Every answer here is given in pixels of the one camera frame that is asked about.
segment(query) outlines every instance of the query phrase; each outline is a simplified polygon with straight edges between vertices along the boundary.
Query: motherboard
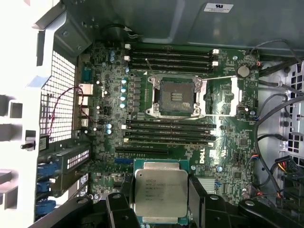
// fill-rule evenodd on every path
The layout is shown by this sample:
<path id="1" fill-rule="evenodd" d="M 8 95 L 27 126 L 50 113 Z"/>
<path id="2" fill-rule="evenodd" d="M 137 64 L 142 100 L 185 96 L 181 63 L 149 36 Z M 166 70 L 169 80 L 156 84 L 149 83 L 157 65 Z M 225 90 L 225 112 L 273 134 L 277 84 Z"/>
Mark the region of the motherboard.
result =
<path id="1" fill-rule="evenodd" d="M 92 120 L 81 116 L 93 143 L 81 167 L 90 197 L 118 191 L 134 159 L 188 160 L 206 191 L 232 204 L 253 194 L 244 169 L 258 119 L 255 58 L 237 49 L 94 43 L 79 60 L 82 109 Z"/>

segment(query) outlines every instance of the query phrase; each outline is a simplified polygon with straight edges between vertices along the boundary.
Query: cable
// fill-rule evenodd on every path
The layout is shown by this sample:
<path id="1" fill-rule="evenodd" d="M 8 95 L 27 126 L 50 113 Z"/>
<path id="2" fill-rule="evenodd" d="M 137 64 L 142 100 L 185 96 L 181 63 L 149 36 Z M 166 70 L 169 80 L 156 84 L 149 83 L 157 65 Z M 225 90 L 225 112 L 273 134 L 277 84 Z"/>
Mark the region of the cable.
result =
<path id="1" fill-rule="evenodd" d="M 269 86 L 269 87 L 282 87 L 282 88 L 284 88 L 284 89 L 286 89 L 286 90 L 289 90 L 290 92 L 295 93 L 295 94 L 297 94 L 297 95 L 300 95 L 300 96 L 303 96 L 303 95 L 304 95 L 303 92 L 301 92 L 301 91 L 299 91 L 299 90 L 296 90 L 296 89 L 294 89 L 294 88 L 292 88 L 292 87 L 290 87 L 290 86 L 288 86 L 288 85 L 285 85 L 285 84 L 281 84 L 281 85 L 280 85 L 279 83 L 266 82 L 266 81 L 263 81 L 263 80 L 259 80 L 258 82 L 259 82 L 259 84 L 264 85 L 264 86 Z"/>
<path id="2" fill-rule="evenodd" d="M 123 24 L 118 24 L 118 23 L 115 23 L 115 24 L 109 24 L 109 25 L 106 25 L 106 26 L 103 26 L 101 29 L 100 29 L 100 34 L 102 35 L 103 32 L 107 29 L 110 29 L 110 28 L 121 28 L 123 30 L 125 30 L 128 34 L 128 37 L 130 39 L 136 39 L 139 37 L 138 34 L 136 34 L 135 32 L 132 31 L 132 29 L 126 27 L 125 25 Z"/>
<path id="3" fill-rule="evenodd" d="M 61 97 L 66 94 L 68 91 L 72 90 L 72 89 L 78 89 L 81 93 L 81 103 L 79 105 L 79 109 L 80 111 L 90 120 L 92 121 L 93 123 L 96 123 L 96 121 L 94 121 L 90 116 L 88 116 L 83 110 L 82 110 L 82 103 L 84 101 L 84 92 L 82 90 L 81 87 L 78 87 L 78 86 L 75 86 L 75 87 L 71 87 L 71 88 L 68 88 L 66 91 L 64 91 L 62 94 L 60 94 L 60 96 L 57 98 L 56 102 L 55 102 L 55 105 L 54 105 L 54 109 L 53 109 L 53 112 L 52 112 L 52 116 L 51 116 L 51 124 L 50 124 L 50 127 L 49 127 L 49 130 L 48 130 L 48 135 L 51 135 L 52 134 L 52 128 L 53 128 L 53 123 L 54 123 L 54 120 L 55 120 L 55 110 L 56 110 L 56 107 L 59 103 L 59 100 L 61 99 Z"/>
<path id="4" fill-rule="evenodd" d="M 285 101 L 288 100 L 288 96 L 287 96 L 286 94 L 273 94 L 273 95 L 271 95 L 270 97 L 268 97 L 268 98 L 264 101 L 264 103 L 262 104 L 261 109 L 260 109 L 260 111 L 258 112 L 257 116 L 261 116 L 262 110 L 263 110 L 263 108 L 265 107 L 265 105 L 267 104 L 267 102 L 268 102 L 270 99 L 272 99 L 273 97 L 275 97 L 275 96 L 282 96 L 282 97 L 285 98 Z M 284 110 L 285 110 L 285 112 L 288 114 L 288 117 L 291 118 L 290 113 L 289 113 L 288 110 L 287 110 L 287 107 L 285 107 Z"/>
<path id="5" fill-rule="evenodd" d="M 278 163 L 278 166 L 281 168 L 281 170 L 283 170 L 284 172 L 287 172 L 281 164 Z"/>
<path id="6" fill-rule="evenodd" d="M 252 182 L 249 181 L 249 178 L 247 176 L 247 170 L 249 168 L 249 164 L 252 160 L 255 160 L 256 159 L 256 156 L 252 156 L 246 163 L 246 166 L 245 166 L 245 179 L 246 179 L 246 182 L 256 191 L 256 192 L 260 192 L 260 190 L 258 190 L 254 184 Z"/>
<path id="7" fill-rule="evenodd" d="M 269 117 L 271 117 L 276 112 L 280 111 L 282 108 L 288 107 L 289 105 L 292 105 L 292 104 L 300 102 L 300 101 L 304 101 L 304 96 L 299 96 L 299 97 L 296 97 L 296 98 L 291 99 L 289 101 L 286 101 L 283 104 L 280 104 L 279 106 L 277 106 L 274 109 L 272 109 L 269 113 L 267 113 L 262 119 L 260 119 L 259 121 L 257 121 L 256 125 L 254 127 L 254 143 L 255 143 L 255 147 L 256 147 L 256 153 L 259 155 L 260 161 L 261 161 L 262 165 L 264 166 L 266 172 L 268 173 L 268 175 L 270 177 L 270 180 L 274 184 L 275 190 L 277 192 L 280 192 L 280 188 L 279 188 L 279 186 L 278 186 L 278 184 L 277 184 L 274 176 L 272 175 L 270 169 L 268 168 L 266 162 L 264 161 L 263 156 L 262 156 L 261 151 L 260 151 L 260 148 L 259 148 L 259 145 L 258 145 L 258 136 L 257 136 L 258 127 L 265 120 L 267 120 Z"/>
<path id="8" fill-rule="evenodd" d="M 265 42 L 263 42 L 263 43 L 260 43 L 260 44 L 256 45 L 255 47 L 253 47 L 253 48 L 250 50 L 249 55 L 252 56 L 253 51 L 256 50 L 257 48 L 259 48 L 259 47 L 261 47 L 261 46 L 263 46 L 263 45 L 265 45 L 265 44 L 270 44 L 270 43 L 275 43 L 275 42 L 284 42 L 284 43 L 288 46 L 288 48 L 289 48 L 291 54 L 292 54 L 292 55 L 294 56 L 294 58 L 298 61 L 298 63 L 301 63 L 301 62 L 302 62 L 301 59 L 298 57 L 298 55 L 295 53 L 295 51 L 291 48 L 291 46 L 290 46 L 290 45 L 287 43 L 287 41 L 284 40 L 284 39 L 273 39 L 273 40 L 269 40 L 269 41 L 265 41 Z"/>

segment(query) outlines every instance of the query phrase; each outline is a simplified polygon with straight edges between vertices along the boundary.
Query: pcie slot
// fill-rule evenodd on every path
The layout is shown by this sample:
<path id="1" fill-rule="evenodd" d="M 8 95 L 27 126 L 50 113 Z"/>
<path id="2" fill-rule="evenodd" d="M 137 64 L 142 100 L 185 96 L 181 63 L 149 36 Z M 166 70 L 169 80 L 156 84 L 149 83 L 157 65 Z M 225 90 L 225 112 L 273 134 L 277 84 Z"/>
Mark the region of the pcie slot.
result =
<path id="1" fill-rule="evenodd" d="M 197 133 L 210 133 L 210 130 L 206 130 L 206 129 L 191 129 L 191 128 L 188 128 L 188 129 L 185 129 L 185 128 L 177 128 L 177 127 L 170 127 L 170 126 L 167 126 L 167 127 L 147 127 L 147 126 L 138 126 L 138 125 L 135 125 L 133 126 L 132 124 L 130 124 L 131 126 L 128 127 L 128 129 L 131 129 L 131 130 L 143 130 L 143 131 L 153 131 L 153 132 L 159 132 L 159 131 L 162 131 L 162 132 L 174 132 L 174 133 L 194 133 L 194 134 L 197 134 Z"/>
<path id="2" fill-rule="evenodd" d="M 193 123 L 189 121 L 172 122 L 172 121 L 148 121 L 148 120 L 126 120 L 126 124 L 153 124 L 153 125 L 169 125 L 169 126 L 195 126 L 215 129 L 216 124 L 209 123 Z"/>
<path id="3" fill-rule="evenodd" d="M 204 62 L 212 62 L 212 60 L 216 59 L 216 57 L 210 56 L 171 56 L 171 55 L 151 55 L 151 54 L 132 54 L 132 61 L 135 59 L 146 59 L 149 61 L 153 59 L 170 59 L 170 60 L 184 60 L 184 61 L 204 61 Z"/>
<path id="4" fill-rule="evenodd" d="M 191 138 L 191 139 L 200 139 L 200 140 L 208 140 L 208 141 L 215 141 L 216 137 L 210 134 L 182 134 L 182 133 L 157 133 L 157 132 L 126 132 L 126 136 L 133 136 L 133 135 L 139 135 L 139 136 L 153 136 L 153 137 L 165 137 L 165 138 Z"/>
<path id="5" fill-rule="evenodd" d="M 149 149 L 149 148 L 137 148 L 137 147 L 116 147 L 116 153 L 145 153 L 145 154 L 169 154 L 168 149 Z"/>
<path id="6" fill-rule="evenodd" d="M 191 62 L 191 61 L 180 61 L 180 60 L 171 60 L 171 59 L 163 59 L 163 60 L 150 60 L 149 63 L 151 66 L 162 66 L 162 65 L 173 65 L 173 66 L 185 66 L 185 67 L 212 67 L 209 62 Z M 147 64 L 145 59 L 132 59 L 132 64 Z"/>
<path id="7" fill-rule="evenodd" d="M 154 139 L 154 138 L 128 138 L 130 143 L 160 143 L 160 144 L 175 144 L 175 145 L 208 145 L 208 142 L 196 141 L 196 140 L 180 140 L 180 139 Z"/>
<path id="8" fill-rule="evenodd" d="M 149 70 L 148 66 L 141 66 L 141 65 L 132 65 L 130 64 L 130 67 L 132 67 L 133 69 L 138 69 L 138 70 Z M 172 67 L 172 66 L 165 66 L 165 67 L 160 67 L 160 66 L 154 66 L 153 70 L 156 71 L 171 71 L 171 72 L 187 72 L 187 73 L 197 73 L 197 74 L 202 74 L 202 73 L 213 73 L 213 69 L 209 69 L 209 68 L 177 68 L 177 67 Z"/>
<path id="9" fill-rule="evenodd" d="M 139 48 L 133 49 L 132 53 L 165 53 L 165 54 L 176 54 L 176 55 L 195 55 L 195 56 L 211 56 L 212 52 L 206 51 L 187 51 L 187 50 L 167 50 L 157 48 Z"/>

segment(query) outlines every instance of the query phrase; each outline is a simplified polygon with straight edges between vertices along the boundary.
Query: blue connector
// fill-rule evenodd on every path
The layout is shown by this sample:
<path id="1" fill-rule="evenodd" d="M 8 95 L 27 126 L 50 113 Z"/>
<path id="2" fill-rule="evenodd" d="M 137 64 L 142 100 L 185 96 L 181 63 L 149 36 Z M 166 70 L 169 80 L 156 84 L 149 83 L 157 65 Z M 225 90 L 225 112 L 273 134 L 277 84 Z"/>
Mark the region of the blue connector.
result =
<path id="1" fill-rule="evenodd" d="M 37 174 L 38 176 L 53 176 L 55 171 L 57 170 L 56 163 L 42 164 L 38 165 Z"/>
<path id="2" fill-rule="evenodd" d="M 37 183 L 36 192 L 46 192 L 49 189 L 49 181 L 42 181 Z"/>
<path id="3" fill-rule="evenodd" d="M 115 158 L 114 163 L 116 163 L 116 164 L 133 164 L 134 159 L 131 159 L 131 158 Z"/>
<path id="4" fill-rule="evenodd" d="M 54 210 L 56 206 L 55 200 L 46 200 L 36 203 L 36 214 L 46 215 Z"/>

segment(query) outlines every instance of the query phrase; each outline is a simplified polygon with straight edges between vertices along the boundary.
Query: mesh grille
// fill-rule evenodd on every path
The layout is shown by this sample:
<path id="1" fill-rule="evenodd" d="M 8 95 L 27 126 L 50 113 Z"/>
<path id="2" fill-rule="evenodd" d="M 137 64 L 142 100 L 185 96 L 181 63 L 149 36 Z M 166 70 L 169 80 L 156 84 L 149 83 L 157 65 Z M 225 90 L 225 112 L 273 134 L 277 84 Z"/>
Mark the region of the mesh grille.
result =
<path id="1" fill-rule="evenodd" d="M 52 76 L 41 90 L 40 134 L 48 134 L 51 116 L 57 98 L 75 85 L 75 66 L 53 51 Z M 73 122 L 74 90 L 65 93 L 59 100 L 53 122 L 50 142 L 71 138 Z"/>
<path id="2" fill-rule="evenodd" d="M 302 91 L 302 86 L 304 83 L 304 76 L 303 76 L 303 70 L 302 66 L 297 64 L 292 66 L 291 68 L 293 69 L 289 74 L 288 74 L 288 79 L 290 79 L 289 83 L 290 86 L 294 89 L 301 90 Z M 297 97 L 295 93 L 290 94 L 291 98 Z M 293 105 L 289 107 L 289 113 L 290 115 L 296 115 L 297 113 L 295 112 L 295 108 Z M 292 121 L 290 122 L 290 127 L 289 127 L 289 134 L 288 134 L 288 148 L 287 150 L 289 151 L 289 154 L 293 156 L 293 160 L 295 161 L 296 164 L 298 164 L 301 167 L 304 167 L 304 138 L 303 136 L 300 135 L 295 135 L 292 134 L 293 132 L 293 125 Z"/>

